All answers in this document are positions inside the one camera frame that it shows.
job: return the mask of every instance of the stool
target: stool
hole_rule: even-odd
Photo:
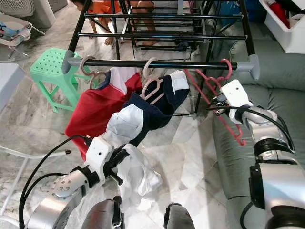
[[[77,92],[78,83],[75,78],[90,79],[89,76],[75,75],[75,72],[78,69],[78,67],[75,66],[72,66],[66,74],[62,73],[61,64],[65,53],[66,50],[63,49],[47,49],[30,68],[32,79],[41,89],[42,93],[53,107],[53,111],[56,113],[58,113],[57,108],[70,111],[75,109],[80,98],[80,95]],[[51,92],[49,92],[43,82],[51,83],[56,86]],[[63,91],[71,106],[59,104],[53,101],[53,96],[59,88]]]

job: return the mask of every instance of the white plastic container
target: white plastic container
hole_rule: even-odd
[[[267,10],[265,25],[286,53],[305,54],[305,16],[292,28],[287,28],[270,9],[265,0],[259,0]]]

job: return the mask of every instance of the clothes drying rack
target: clothes drying rack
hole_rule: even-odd
[[[186,49],[193,48],[191,45],[189,47],[177,47],[177,46],[143,46],[137,45],[135,39],[137,41],[170,41],[170,42],[188,42],[192,44],[192,42],[197,43],[208,43],[207,55],[205,62],[189,62],[189,61],[154,61],[150,64],[151,68],[187,68],[187,69],[202,69],[203,73],[206,74],[208,69],[211,70],[227,70],[228,66],[223,62],[210,62],[211,54],[212,54],[212,46],[214,40],[245,40],[247,52],[248,52],[248,61],[247,62],[233,62],[232,68],[237,71],[250,71],[252,77],[259,77],[259,62],[258,58],[255,54],[249,19],[247,15],[245,0],[195,0],[201,2],[200,7],[183,7],[184,0],[166,0],[176,1],[177,7],[154,7],[155,10],[176,10],[176,13],[136,13],[133,10],[139,7],[132,7],[130,5],[129,0],[118,0],[122,14],[115,14],[114,0],[110,0],[112,5],[112,14],[91,14],[88,13],[89,6],[92,0],[86,0],[83,10],[80,14],[78,23],[76,25],[73,37],[71,39],[70,45],[66,52],[63,64],[62,71],[63,73],[68,72],[71,66],[79,66],[80,59],[73,58],[74,51],[77,46],[78,40],[80,37],[113,37],[115,38],[115,49],[116,49],[116,60],[87,60],[84,65],[87,66],[117,66],[117,67],[138,67],[143,68],[147,61],[121,61],[120,60],[120,50],[119,50],[119,42],[118,39],[125,39],[132,41],[132,50],[134,55],[134,49],[142,49],[142,50],[173,50],[173,51],[186,51]],[[220,15],[220,7],[222,2],[224,1],[235,1],[239,4],[241,14],[240,15]],[[215,14],[210,14],[212,6],[215,6]],[[184,13],[183,10],[192,10],[192,13]],[[93,33],[83,33],[82,28],[84,25],[85,19],[95,22],[97,25],[104,28],[99,21],[94,18],[111,18],[112,24],[114,28],[114,33],[103,33],[103,34],[93,34]],[[123,27],[122,33],[117,32],[117,18],[124,18],[125,24]],[[167,30],[167,31],[149,31],[149,30],[141,30],[138,31],[137,27],[150,26],[151,24],[140,23],[140,20],[153,20],[154,26],[158,27],[181,27],[179,31]],[[212,19],[213,26],[210,34],[207,34],[205,29],[205,20]],[[220,31],[217,31],[217,23],[221,19],[233,19],[233,22],[224,26]],[[170,21],[169,23],[158,23],[160,20]],[[225,36],[222,33],[232,26],[235,22],[240,21],[243,26],[244,35],[243,36]],[[185,31],[184,27],[193,27],[193,31]],[[204,79],[200,82],[200,88],[202,89],[204,85]],[[194,113],[198,112],[199,102],[201,95],[198,93],[196,106]],[[189,116],[189,114],[176,114],[179,116]]]

